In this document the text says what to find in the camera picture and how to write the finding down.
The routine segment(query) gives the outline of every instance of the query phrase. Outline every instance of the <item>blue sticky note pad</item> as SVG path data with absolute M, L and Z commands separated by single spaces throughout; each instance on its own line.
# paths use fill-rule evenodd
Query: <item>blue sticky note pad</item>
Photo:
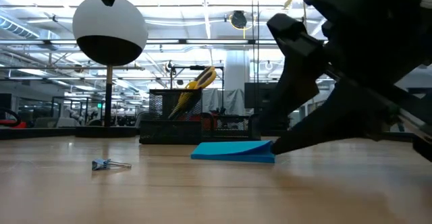
M 250 142 L 203 142 L 190 155 L 191 159 L 274 163 L 271 140 Z

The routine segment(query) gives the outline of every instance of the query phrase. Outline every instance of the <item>red object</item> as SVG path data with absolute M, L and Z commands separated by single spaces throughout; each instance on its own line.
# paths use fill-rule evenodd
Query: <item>red object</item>
M 15 123 L 15 120 L 12 119 L 1 119 L 0 123 Z M 21 122 L 19 125 L 15 126 L 15 127 L 11 127 L 11 128 L 15 128 L 15 129 L 25 129 L 27 128 L 27 123 L 26 122 Z

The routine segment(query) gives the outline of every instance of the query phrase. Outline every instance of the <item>metal binder clip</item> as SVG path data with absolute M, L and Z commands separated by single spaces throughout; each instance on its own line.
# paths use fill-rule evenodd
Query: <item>metal binder clip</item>
M 113 162 L 111 159 L 95 159 L 92 161 L 92 170 L 102 170 L 102 169 L 109 169 L 110 166 L 116 166 L 116 167 L 124 167 L 124 168 L 131 168 L 132 164 L 129 163 L 118 163 Z

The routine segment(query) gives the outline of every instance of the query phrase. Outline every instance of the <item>yellow tool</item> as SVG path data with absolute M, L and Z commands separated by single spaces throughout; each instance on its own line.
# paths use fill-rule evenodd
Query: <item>yellow tool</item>
M 205 68 L 195 80 L 189 82 L 185 89 L 203 89 L 210 85 L 216 79 L 216 72 L 214 66 L 209 66 Z M 175 106 L 172 113 L 169 115 L 168 119 L 173 120 L 179 117 L 181 114 L 191 110 L 193 106 L 197 103 L 196 100 L 190 100 L 190 98 L 194 95 L 193 92 L 182 92 L 178 99 L 178 103 Z

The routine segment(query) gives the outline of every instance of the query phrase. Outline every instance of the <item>ceiling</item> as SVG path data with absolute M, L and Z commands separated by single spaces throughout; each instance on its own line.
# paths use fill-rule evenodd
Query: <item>ceiling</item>
M 128 0 L 141 12 L 148 26 L 150 39 L 166 38 L 200 38 L 200 39 L 273 39 L 265 23 L 276 13 L 286 13 L 293 18 L 301 19 L 304 9 L 301 0 L 284 9 L 287 0 Z M 0 18 L 11 21 L 35 32 L 51 31 L 56 34 L 52 38 L 74 39 L 72 34 L 72 18 L 74 12 L 83 0 L 0 0 Z M 229 17 L 235 10 L 244 11 L 251 29 L 236 30 L 230 24 Z M 306 7 L 308 33 L 318 39 L 325 39 L 321 32 L 323 16 L 313 7 Z M 9 31 L 0 29 L 1 39 L 23 39 Z M 1 65 L 60 67 L 60 69 L 45 69 L 53 78 L 100 78 L 106 71 L 100 65 L 91 61 L 74 45 L 57 47 L 56 51 L 38 46 L 8 45 L 2 46 Z M 247 60 L 251 63 L 250 77 L 257 76 L 266 80 L 280 77 L 284 56 L 276 46 L 257 47 L 250 45 L 147 45 L 144 53 L 130 65 L 129 69 L 114 71 L 116 78 L 146 78 L 145 80 L 122 80 L 117 86 L 126 92 L 146 92 L 152 88 L 164 88 L 169 83 L 165 65 L 170 61 L 177 66 L 189 65 L 225 65 L 228 50 L 247 51 Z M 77 72 L 61 67 L 91 66 Z M 11 76 L 22 76 L 23 71 L 12 71 Z M 177 79 L 194 78 L 197 71 L 185 69 Z M 27 76 L 37 77 L 37 74 L 27 73 Z M 102 78 L 92 80 L 55 80 L 59 86 L 71 85 L 91 86 L 104 90 Z M 216 80 L 214 88 L 221 88 L 221 81 Z

